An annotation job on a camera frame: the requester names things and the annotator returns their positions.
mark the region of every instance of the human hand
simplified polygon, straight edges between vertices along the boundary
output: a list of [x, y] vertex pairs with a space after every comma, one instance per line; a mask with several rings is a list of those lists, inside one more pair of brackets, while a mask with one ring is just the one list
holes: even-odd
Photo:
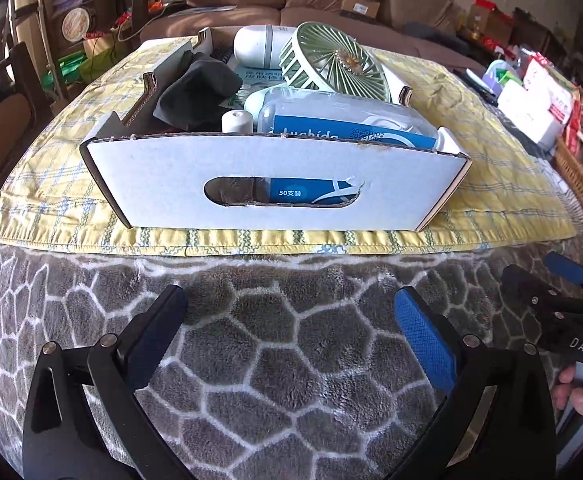
[[583, 416], [583, 388], [574, 388], [575, 366], [570, 366], [563, 370], [558, 376], [560, 384], [551, 392], [554, 406], [559, 410], [564, 410], [567, 401], [571, 399], [574, 409]]

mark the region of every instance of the sofa seat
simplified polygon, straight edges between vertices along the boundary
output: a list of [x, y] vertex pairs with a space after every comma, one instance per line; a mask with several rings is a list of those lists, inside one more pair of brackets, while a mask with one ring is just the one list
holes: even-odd
[[219, 7], [188, 9], [148, 23], [140, 33], [142, 41], [153, 38], [196, 36], [205, 27], [233, 25], [280, 25], [280, 11], [270, 7]]
[[281, 10], [280, 24], [286, 27], [298, 27], [303, 22], [321, 22], [353, 36], [359, 43], [372, 48], [381, 48], [405, 56], [421, 57], [435, 61], [448, 70], [472, 69], [482, 76], [485, 68], [480, 63], [462, 56], [453, 50], [431, 41], [404, 36], [384, 25], [373, 25], [345, 18], [336, 12], [310, 9], [308, 7], [289, 7]]

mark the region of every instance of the white cylindrical container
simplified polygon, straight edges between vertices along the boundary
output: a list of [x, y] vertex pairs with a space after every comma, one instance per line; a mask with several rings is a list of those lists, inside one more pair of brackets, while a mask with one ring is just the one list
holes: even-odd
[[280, 68], [280, 51], [292, 37], [295, 27], [249, 25], [236, 32], [234, 56], [242, 66]]
[[224, 134], [253, 134], [254, 117], [245, 110], [231, 110], [222, 116], [222, 132]]

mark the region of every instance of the metal screw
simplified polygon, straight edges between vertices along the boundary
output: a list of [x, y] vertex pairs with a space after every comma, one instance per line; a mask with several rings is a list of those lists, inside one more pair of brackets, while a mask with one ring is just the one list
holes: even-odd
[[538, 350], [536, 349], [536, 347], [534, 345], [532, 345], [531, 343], [525, 343], [523, 345], [523, 350], [525, 351], [526, 354], [529, 354], [529, 355], [536, 355], [538, 353]]
[[462, 342], [469, 348], [476, 348], [480, 346], [480, 339], [473, 334], [467, 334], [462, 338]]
[[118, 340], [118, 336], [116, 336], [115, 334], [105, 334], [100, 338], [100, 346], [104, 347], [104, 348], [109, 348], [110, 346], [113, 346], [116, 344], [116, 341]]
[[44, 345], [42, 345], [42, 353], [44, 355], [50, 355], [53, 354], [57, 348], [57, 344], [55, 344], [53, 341], [49, 341], [48, 343], [44, 343]]

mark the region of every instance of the gray blanket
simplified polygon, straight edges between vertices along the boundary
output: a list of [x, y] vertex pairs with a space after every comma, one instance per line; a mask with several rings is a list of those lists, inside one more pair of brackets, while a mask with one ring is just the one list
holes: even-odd
[[[200, 480], [379, 479], [442, 400], [393, 316], [414, 285], [460, 333], [505, 348], [536, 341], [527, 308], [504, 304], [518, 263], [558, 288], [542, 257], [583, 263], [583, 235], [429, 256], [123, 258], [0, 246], [0, 451], [22, 469], [22, 424], [41, 345], [94, 344], [118, 333], [170, 283], [186, 322], [148, 388], [151, 421]], [[549, 380], [559, 363], [543, 354]], [[128, 458], [95, 392], [90, 406], [112, 455]]]

